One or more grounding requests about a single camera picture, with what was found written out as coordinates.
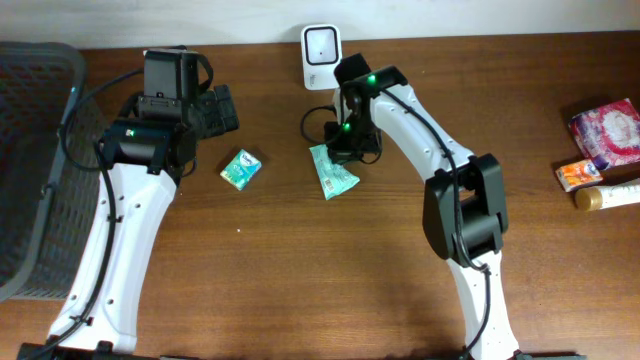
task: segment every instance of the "white tube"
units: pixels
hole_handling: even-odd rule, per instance
[[[640,203],[640,179],[616,186],[592,186],[576,192],[576,205],[585,211]]]

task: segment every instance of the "black bracket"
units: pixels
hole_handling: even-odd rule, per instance
[[[502,234],[507,231],[509,220],[502,168],[493,155],[471,157],[458,173],[460,178],[453,179],[450,172],[441,170],[425,182],[422,227],[440,258],[453,259],[468,267],[454,244],[453,181],[474,191],[474,195],[461,204],[462,237],[471,259],[502,248]]]

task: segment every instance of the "wooden table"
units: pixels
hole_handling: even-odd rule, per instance
[[[136,354],[381,358],[451,354],[464,321],[451,273],[422,228],[423,185],[385,138],[381,160],[325,201],[299,134],[330,102],[304,89],[298,44],[194,47],[231,86],[240,130],[203,141],[158,233]],[[612,100],[640,104],[640,33],[347,42],[395,64],[435,119],[504,167],[511,227],[503,284],[527,352],[640,354],[640,206],[582,213],[554,177],[579,151],[567,120]],[[140,49],[84,51],[95,86],[143,64]],[[112,118],[142,78],[98,97]],[[320,135],[321,115],[311,130]],[[238,192],[218,175],[240,148],[264,167]],[[618,169],[620,179],[638,167]],[[60,302],[0,304],[0,353],[42,342]]]

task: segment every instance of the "wooden tabletop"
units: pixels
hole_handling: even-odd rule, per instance
[[[422,227],[423,184],[398,147],[325,201],[299,120],[331,92],[302,83],[299,44],[194,47],[231,86],[240,129],[200,143],[156,238],[136,354],[381,358],[452,354],[464,320],[451,273]],[[503,286],[526,352],[640,354],[640,205],[583,213],[553,170],[579,157],[568,119],[629,97],[640,106],[640,33],[347,42],[396,65],[458,142],[504,169]],[[84,51],[95,86],[143,64],[141,49]],[[113,118],[142,78],[98,97]],[[321,135],[329,114],[310,130]],[[263,168],[242,192],[221,168],[239,149]],[[636,177],[616,169],[612,181]],[[0,355],[42,343],[61,302],[0,304]]]

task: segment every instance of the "gray tray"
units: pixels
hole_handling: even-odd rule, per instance
[[[0,42],[0,301],[64,299],[91,229],[98,173],[65,160],[57,131],[80,97],[84,59],[56,43]],[[94,164],[106,122],[91,101],[70,130],[74,159]]]

